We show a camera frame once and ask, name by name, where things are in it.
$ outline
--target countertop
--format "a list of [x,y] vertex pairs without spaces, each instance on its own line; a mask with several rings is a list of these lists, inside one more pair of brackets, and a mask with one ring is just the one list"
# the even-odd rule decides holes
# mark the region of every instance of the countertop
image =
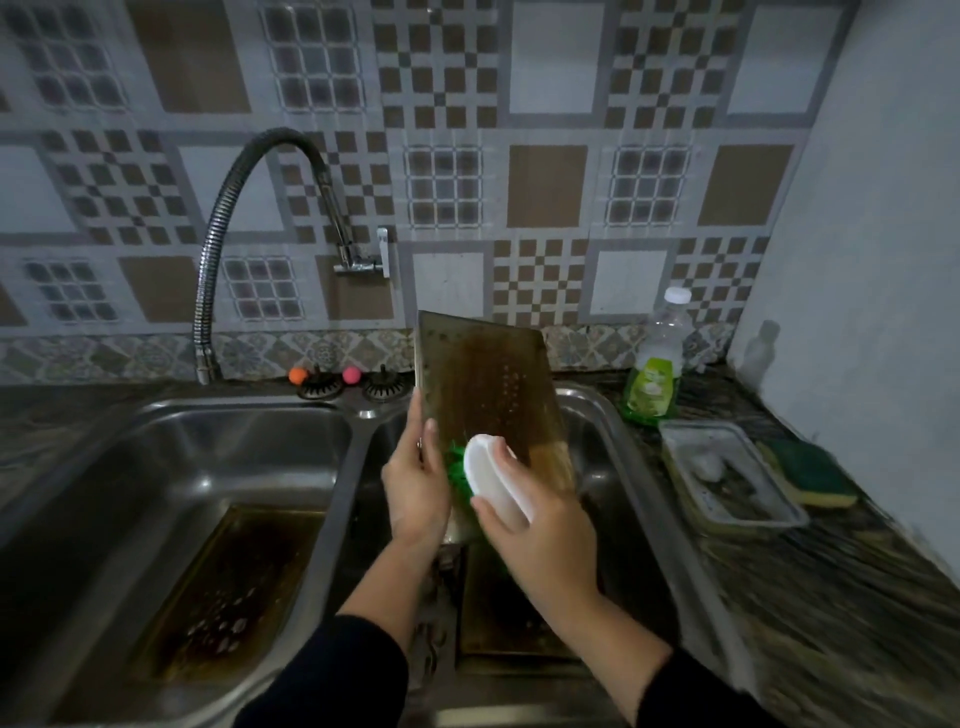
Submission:
[[[562,378],[616,401],[625,373]],[[204,394],[271,391],[289,388],[227,383]],[[92,422],[196,393],[184,382],[0,388],[0,512]],[[683,419],[729,420],[755,439],[791,436],[722,367],[685,376],[678,405]],[[631,432],[673,499],[658,433]],[[796,728],[960,725],[960,590],[866,498],[808,511],[809,527],[771,540],[690,532],[754,656],[764,705]]]

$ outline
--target faucet handle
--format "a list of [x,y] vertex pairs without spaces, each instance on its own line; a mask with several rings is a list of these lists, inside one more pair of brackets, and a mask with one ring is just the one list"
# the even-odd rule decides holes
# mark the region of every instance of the faucet handle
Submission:
[[386,228],[376,229],[376,242],[380,246],[380,261],[383,266],[383,277],[390,277],[390,248],[387,247],[390,238]]

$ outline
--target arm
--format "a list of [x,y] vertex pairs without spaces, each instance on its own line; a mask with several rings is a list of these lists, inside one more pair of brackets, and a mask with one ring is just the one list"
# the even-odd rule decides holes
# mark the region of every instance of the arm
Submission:
[[674,651],[597,589],[596,533],[573,496],[550,490],[500,441],[497,465],[522,489],[534,518],[513,532],[480,497],[471,504],[493,547],[550,628],[589,667],[620,713],[643,728],[712,724],[727,713],[744,726],[777,726],[682,650]]
[[[422,435],[423,461],[418,441]],[[414,391],[407,425],[381,474],[393,539],[340,608],[321,624],[234,728],[396,726],[420,585],[444,538],[450,489],[436,423],[424,426]]]

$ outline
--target right hand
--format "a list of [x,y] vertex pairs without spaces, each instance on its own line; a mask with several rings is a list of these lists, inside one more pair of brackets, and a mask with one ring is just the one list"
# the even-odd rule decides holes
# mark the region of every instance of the right hand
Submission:
[[493,459],[534,508],[528,527],[511,531],[482,497],[470,504],[487,539],[547,624],[564,631],[600,601],[597,538],[577,498],[548,488],[497,438]]

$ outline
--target wall-mounted faucet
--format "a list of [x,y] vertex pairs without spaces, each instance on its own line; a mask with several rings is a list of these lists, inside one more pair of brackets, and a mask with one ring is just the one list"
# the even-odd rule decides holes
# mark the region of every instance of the wall-mounted faucet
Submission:
[[206,226],[204,249],[200,255],[200,272],[197,276],[197,303],[193,309],[193,350],[197,364],[197,381],[201,384],[209,384],[224,377],[216,354],[213,352],[210,330],[213,324],[213,295],[217,288],[217,273],[220,270],[220,252],[224,247],[230,217],[253,168],[267,152],[279,144],[292,144],[310,160],[310,169],[317,182],[317,189],[320,190],[320,197],[324,201],[324,211],[333,223],[333,229],[337,231],[340,263],[334,266],[334,271],[342,274],[370,275],[382,272],[385,277],[390,275],[386,229],[381,228],[377,231],[380,256],[362,255],[356,249],[353,235],[337,207],[330,168],[326,166],[324,158],[321,157],[320,151],[313,142],[305,134],[293,129],[270,129],[258,134],[247,143],[230,167],[230,171],[227,172],[227,178],[220,188],[217,201],[210,213],[210,222]]

